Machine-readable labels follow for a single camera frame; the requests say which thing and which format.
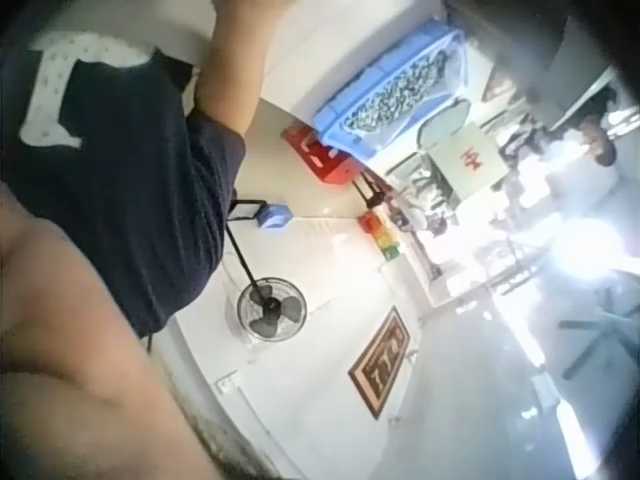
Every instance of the blue object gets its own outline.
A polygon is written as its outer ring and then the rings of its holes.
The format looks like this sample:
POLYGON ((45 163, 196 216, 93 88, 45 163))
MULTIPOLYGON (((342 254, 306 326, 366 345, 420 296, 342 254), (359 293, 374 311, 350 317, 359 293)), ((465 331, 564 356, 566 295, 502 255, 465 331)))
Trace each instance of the blue object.
POLYGON ((260 228, 282 228, 293 218, 286 205, 265 205, 260 208, 256 220, 260 228))
POLYGON ((320 141, 365 162, 445 108, 467 83, 462 31, 432 20, 369 65, 314 117, 320 141))

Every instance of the white print on shirt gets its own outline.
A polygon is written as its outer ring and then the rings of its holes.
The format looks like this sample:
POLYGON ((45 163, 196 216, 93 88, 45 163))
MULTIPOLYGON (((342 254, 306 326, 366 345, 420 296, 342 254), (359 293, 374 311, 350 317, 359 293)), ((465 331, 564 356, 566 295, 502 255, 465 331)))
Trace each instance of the white print on shirt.
POLYGON ((20 139, 33 147, 82 146, 82 139, 71 136, 60 125, 62 100, 78 60, 130 68, 147 63, 153 54, 152 47, 133 46, 114 37, 90 32, 45 33, 31 49, 41 51, 42 60, 27 118, 20 129, 20 139))

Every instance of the wooden picture frame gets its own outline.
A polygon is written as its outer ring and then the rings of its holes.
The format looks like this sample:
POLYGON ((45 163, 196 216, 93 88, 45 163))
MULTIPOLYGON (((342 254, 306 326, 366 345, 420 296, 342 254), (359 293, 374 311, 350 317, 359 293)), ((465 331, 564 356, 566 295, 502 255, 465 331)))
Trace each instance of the wooden picture frame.
POLYGON ((349 370, 364 403, 378 420, 402 367, 411 339, 396 307, 349 370))

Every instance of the fan pole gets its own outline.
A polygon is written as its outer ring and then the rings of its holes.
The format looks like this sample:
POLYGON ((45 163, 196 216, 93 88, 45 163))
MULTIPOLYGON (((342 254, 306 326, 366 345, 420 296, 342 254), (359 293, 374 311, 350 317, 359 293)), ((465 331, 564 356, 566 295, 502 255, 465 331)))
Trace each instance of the fan pole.
POLYGON ((242 269, 247 274, 247 277, 249 277, 249 282, 251 283, 251 285, 253 285, 254 290, 256 290, 256 292, 260 296, 260 299, 264 302, 264 297, 262 296, 262 292, 260 291, 260 288, 258 288, 258 282, 256 282, 256 279, 253 277, 253 274, 249 269, 249 265, 247 264, 247 261, 244 259, 244 255, 242 255, 242 252, 240 251, 240 247, 238 246, 238 242, 236 242, 236 238, 233 236, 233 233, 231 232, 231 227, 229 226, 228 223, 227 223, 227 235, 229 236, 229 240, 231 240, 231 245, 233 245, 233 249, 236 251, 236 254, 238 255, 238 260, 240 260, 240 265, 242 265, 242 269))

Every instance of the standing fan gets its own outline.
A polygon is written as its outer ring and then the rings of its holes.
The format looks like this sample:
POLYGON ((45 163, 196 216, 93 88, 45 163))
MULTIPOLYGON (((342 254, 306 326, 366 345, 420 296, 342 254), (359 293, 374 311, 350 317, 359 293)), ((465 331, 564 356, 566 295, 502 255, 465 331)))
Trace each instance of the standing fan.
POLYGON ((251 336, 265 342, 292 338, 307 320, 307 302, 302 292, 281 278, 256 280, 229 225, 227 235, 250 282, 238 299, 240 324, 251 336))

